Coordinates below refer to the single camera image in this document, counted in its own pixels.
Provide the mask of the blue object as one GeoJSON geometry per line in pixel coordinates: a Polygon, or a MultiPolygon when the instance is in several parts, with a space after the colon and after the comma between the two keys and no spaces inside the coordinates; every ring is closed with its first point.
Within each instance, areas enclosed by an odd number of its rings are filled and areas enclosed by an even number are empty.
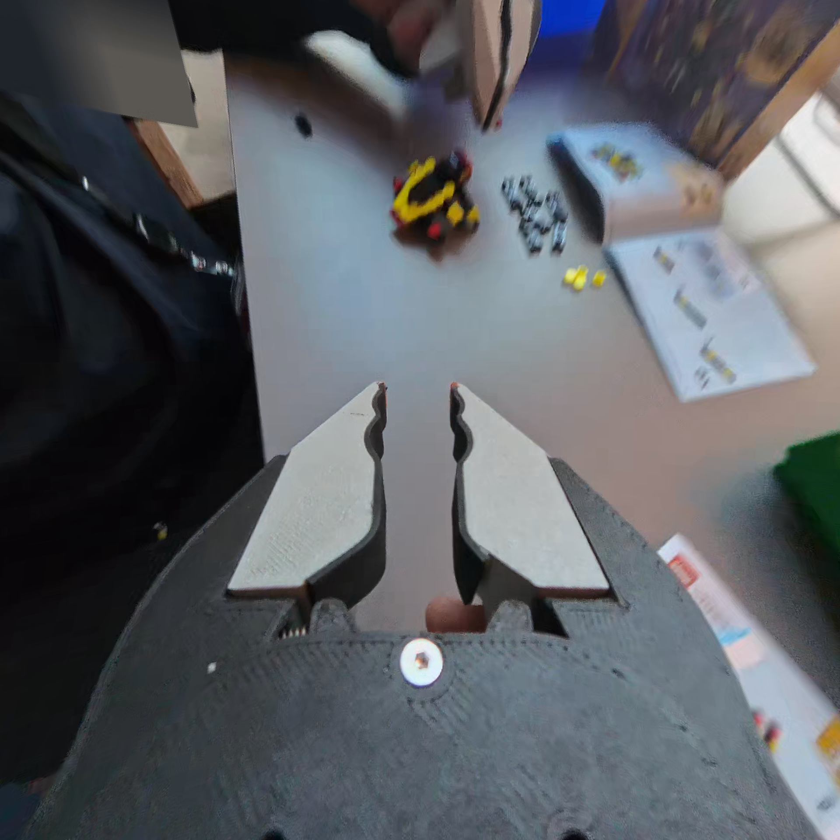
{"type": "Polygon", "coordinates": [[[547,39],[592,32],[606,1],[541,1],[539,36],[547,39]]]}

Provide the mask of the yellow black red lego model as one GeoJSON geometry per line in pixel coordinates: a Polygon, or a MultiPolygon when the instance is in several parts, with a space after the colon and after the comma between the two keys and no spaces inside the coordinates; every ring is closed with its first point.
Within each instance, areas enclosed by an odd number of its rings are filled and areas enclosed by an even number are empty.
{"type": "Polygon", "coordinates": [[[395,175],[389,211],[395,234],[439,245],[451,234],[475,233],[480,210],[468,189],[472,173],[467,153],[455,149],[413,161],[395,175]]]}

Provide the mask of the dark printed board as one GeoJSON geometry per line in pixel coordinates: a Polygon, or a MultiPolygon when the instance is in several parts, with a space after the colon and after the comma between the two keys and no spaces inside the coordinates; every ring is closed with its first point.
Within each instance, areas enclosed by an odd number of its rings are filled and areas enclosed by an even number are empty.
{"type": "Polygon", "coordinates": [[[839,2],[605,2],[593,62],[733,181],[838,70],[839,2]]]}

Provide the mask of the lego set box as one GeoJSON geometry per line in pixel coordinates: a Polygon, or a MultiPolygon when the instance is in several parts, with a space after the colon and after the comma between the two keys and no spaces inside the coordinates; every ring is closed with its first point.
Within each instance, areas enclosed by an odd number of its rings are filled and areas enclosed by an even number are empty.
{"type": "Polygon", "coordinates": [[[575,125],[546,144],[603,245],[721,220],[721,174],[647,122],[575,125]]]}

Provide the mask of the folded lego leaflet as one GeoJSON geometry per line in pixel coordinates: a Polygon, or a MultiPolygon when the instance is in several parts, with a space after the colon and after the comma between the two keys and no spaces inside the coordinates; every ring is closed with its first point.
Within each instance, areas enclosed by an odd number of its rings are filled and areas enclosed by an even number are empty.
{"type": "Polygon", "coordinates": [[[681,534],[659,550],[738,676],[759,737],[821,838],[839,838],[838,709],[681,534]]]}

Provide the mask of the pile of black lego parts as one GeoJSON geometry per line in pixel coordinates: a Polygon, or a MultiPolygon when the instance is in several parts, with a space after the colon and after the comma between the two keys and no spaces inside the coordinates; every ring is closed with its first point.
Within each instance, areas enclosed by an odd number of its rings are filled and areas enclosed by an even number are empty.
{"type": "Polygon", "coordinates": [[[531,175],[506,176],[500,184],[509,211],[518,219],[518,232],[530,256],[549,248],[561,255],[569,233],[569,209],[561,192],[542,192],[531,175]]]}

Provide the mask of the person's left hand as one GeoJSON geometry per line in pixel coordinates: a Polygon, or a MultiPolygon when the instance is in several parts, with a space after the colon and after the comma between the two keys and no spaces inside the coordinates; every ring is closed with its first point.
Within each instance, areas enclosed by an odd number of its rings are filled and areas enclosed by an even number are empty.
{"type": "Polygon", "coordinates": [[[426,43],[448,14],[449,1],[400,1],[387,26],[395,57],[410,75],[416,75],[426,43]]]}

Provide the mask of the open lego instruction booklet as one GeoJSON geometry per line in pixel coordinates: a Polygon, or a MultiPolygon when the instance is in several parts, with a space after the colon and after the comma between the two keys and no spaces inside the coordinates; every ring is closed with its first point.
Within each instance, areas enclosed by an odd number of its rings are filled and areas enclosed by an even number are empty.
{"type": "Polygon", "coordinates": [[[616,241],[604,256],[681,403],[816,371],[763,274],[720,227],[616,241]]]}

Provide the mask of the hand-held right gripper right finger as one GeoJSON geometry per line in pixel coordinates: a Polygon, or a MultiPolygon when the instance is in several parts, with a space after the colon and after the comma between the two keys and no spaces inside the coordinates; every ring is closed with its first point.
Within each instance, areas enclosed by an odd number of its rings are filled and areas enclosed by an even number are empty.
{"type": "Polygon", "coordinates": [[[455,581],[462,601],[600,599],[610,583],[548,454],[453,383],[455,581]]]}

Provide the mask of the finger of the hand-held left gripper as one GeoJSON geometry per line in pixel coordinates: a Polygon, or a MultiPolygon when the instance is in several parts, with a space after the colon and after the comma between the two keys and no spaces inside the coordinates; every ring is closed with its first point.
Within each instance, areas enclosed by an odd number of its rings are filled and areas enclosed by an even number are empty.
{"type": "Polygon", "coordinates": [[[501,3],[499,123],[536,44],[542,15],[542,1],[501,3]]]}
{"type": "Polygon", "coordinates": [[[500,1],[469,2],[469,98],[476,125],[487,128],[501,73],[500,1]]]}

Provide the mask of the green plastic bin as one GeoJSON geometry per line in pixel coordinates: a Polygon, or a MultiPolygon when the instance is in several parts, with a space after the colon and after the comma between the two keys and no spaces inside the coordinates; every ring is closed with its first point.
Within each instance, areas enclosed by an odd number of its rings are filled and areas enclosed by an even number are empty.
{"type": "Polygon", "coordinates": [[[773,474],[826,553],[839,561],[839,432],[786,449],[773,474]]]}

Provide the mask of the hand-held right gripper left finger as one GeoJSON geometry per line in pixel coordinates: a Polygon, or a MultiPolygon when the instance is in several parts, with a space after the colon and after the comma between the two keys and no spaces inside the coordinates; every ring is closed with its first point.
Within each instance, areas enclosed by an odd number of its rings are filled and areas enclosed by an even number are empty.
{"type": "Polygon", "coordinates": [[[317,604],[353,608],[382,580],[386,385],[374,381],[281,460],[226,584],[235,602],[284,602],[273,636],[307,634],[317,604]]]}

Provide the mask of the white cabinet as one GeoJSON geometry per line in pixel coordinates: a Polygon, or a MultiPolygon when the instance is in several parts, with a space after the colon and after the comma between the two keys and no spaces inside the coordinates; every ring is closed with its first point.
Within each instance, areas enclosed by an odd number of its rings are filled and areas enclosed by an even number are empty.
{"type": "Polygon", "coordinates": [[[838,108],[820,91],[730,184],[722,225],[759,253],[822,233],[838,219],[838,108]]]}

